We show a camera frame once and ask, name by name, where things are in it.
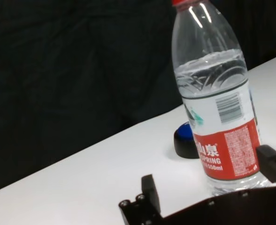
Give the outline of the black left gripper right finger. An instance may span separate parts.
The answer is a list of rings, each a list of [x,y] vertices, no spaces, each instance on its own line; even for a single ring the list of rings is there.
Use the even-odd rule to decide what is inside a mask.
[[[276,183],[276,150],[269,145],[256,148],[260,172],[271,182]]]

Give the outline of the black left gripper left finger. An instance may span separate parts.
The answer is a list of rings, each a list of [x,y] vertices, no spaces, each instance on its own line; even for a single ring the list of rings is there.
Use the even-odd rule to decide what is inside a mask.
[[[141,178],[142,193],[135,201],[126,199],[119,203],[119,209],[126,225],[160,225],[161,208],[153,176]]]

